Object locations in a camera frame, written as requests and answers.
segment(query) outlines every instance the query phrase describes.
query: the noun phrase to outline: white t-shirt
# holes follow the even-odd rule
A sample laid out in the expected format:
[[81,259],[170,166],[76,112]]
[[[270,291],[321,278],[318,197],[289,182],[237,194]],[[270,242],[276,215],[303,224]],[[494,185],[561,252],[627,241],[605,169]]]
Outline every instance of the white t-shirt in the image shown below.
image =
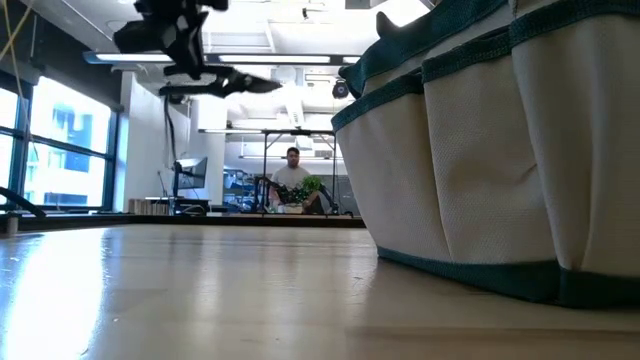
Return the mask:
[[288,166],[283,167],[273,174],[271,177],[271,181],[285,185],[287,188],[292,189],[297,185],[302,183],[302,180],[307,176],[311,175],[307,170],[298,166],[295,169],[292,169]]

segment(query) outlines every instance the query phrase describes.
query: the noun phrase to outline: glass window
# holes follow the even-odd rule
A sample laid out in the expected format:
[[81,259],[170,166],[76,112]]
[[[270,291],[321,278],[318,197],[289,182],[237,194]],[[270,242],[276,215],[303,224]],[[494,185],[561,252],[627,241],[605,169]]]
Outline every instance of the glass window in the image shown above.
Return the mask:
[[0,89],[0,126],[15,128],[18,114],[18,95]]
[[[6,135],[0,135],[0,186],[4,188],[9,187],[12,154],[13,138]],[[7,199],[0,195],[0,205],[6,203]]]
[[29,145],[25,198],[36,205],[102,206],[105,160],[57,149]]
[[41,77],[33,89],[31,132],[35,135],[106,153],[110,119],[108,106],[51,79]]

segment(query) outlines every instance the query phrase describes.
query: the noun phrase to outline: wooden floor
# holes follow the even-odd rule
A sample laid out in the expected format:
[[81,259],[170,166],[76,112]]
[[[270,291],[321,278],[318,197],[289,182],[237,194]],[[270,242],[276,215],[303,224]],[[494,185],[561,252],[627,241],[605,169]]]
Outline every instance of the wooden floor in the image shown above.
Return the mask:
[[640,359],[640,311],[378,261],[366,230],[128,226],[0,240],[2,359]]

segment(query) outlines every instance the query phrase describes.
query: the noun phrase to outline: monitor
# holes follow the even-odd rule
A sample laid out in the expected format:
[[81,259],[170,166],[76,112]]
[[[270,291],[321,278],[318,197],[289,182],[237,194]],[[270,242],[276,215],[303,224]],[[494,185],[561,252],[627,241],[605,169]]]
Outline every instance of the monitor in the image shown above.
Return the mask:
[[207,158],[178,160],[178,189],[203,189],[207,173]]

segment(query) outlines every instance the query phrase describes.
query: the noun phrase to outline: man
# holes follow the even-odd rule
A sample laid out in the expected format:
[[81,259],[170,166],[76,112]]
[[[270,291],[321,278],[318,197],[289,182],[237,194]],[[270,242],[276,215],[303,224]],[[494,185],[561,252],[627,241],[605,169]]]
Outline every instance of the man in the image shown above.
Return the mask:
[[[293,189],[295,187],[301,187],[302,181],[307,176],[311,175],[307,170],[300,167],[300,150],[295,147],[291,147],[287,150],[287,166],[282,169],[276,171],[271,177],[271,181],[276,184],[284,185],[289,189]],[[280,198],[278,197],[278,193],[272,187],[269,191],[269,198],[274,205],[280,204]],[[302,207],[305,210],[305,213],[315,213],[319,209],[315,209],[317,206],[312,206],[314,203],[320,203],[318,198],[318,193],[314,192],[302,203]]]

